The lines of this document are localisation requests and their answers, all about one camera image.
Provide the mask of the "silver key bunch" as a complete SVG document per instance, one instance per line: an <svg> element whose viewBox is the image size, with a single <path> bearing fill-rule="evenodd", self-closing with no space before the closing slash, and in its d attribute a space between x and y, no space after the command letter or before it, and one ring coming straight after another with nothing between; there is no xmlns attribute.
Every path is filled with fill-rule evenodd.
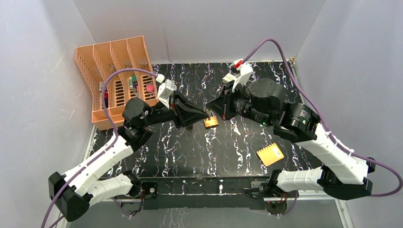
<svg viewBox="0 0 403 228"><path fill-rule="evenodd" d="M233 131L237 134L237 135L241 135L240 131L238 130L238 128L236 126L233 127Z"/></svg>

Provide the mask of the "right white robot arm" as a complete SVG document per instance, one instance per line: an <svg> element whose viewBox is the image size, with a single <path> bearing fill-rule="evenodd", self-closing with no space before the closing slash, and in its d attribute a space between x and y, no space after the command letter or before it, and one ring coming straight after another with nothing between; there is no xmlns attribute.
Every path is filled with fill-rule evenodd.
<svg viewBox="0 0 403 228"><path fill-rule="evenodd" d="M275 135L308 150L322 162L321 167L311 170L273 171L267 183L272 196L295 190L323 191L339 200L370 196L373 184L367 175L374 171L374 165L343 152L325 132L318 114L305 104L287 102L286 92L268 78L252 82L248 90L229 82L206 106L223 120L240 115L273 127Z"/></svg>

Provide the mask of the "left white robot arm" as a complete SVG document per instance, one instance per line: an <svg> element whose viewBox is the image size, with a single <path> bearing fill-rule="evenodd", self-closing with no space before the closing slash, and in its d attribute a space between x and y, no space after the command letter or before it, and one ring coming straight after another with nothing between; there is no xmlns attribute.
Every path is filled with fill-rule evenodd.
<svg viewBox="0 0 403 228"><path fill-rule="evenodd" d="M185 128L209 115L182 94L175 94L168 105L158 102L153 107L140 98L132 98L126 103L122 116L124 124L117 128L114 138L78 166L63 174L50 175L49 196L67 221L77 220L91 206L105 199L120 195L145 196L142 180L132 171L107 180L100 180L100 177L149 140L153 134L150 125L172 121L176 127Z"/></svg>

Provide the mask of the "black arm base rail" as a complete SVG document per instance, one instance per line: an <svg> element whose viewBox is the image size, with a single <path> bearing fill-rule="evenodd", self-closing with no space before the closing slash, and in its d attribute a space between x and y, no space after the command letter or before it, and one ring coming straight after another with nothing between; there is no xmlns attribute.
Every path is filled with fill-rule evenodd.
<svg viewBox="0 0 403 228"><path fill-rule="evenodd" d="M119 175L96 181L83 195L75 187L68 188L58 198L57 207L68 221L77 220L91 206L105 200L117 200L127 216L139 210L166 208L249 208L282 215L290 211L294 199L330 199L323 191L269 191L268 181L262 177L140 179ZM129 207L130 202L139 202L139 209Z"/></svg>

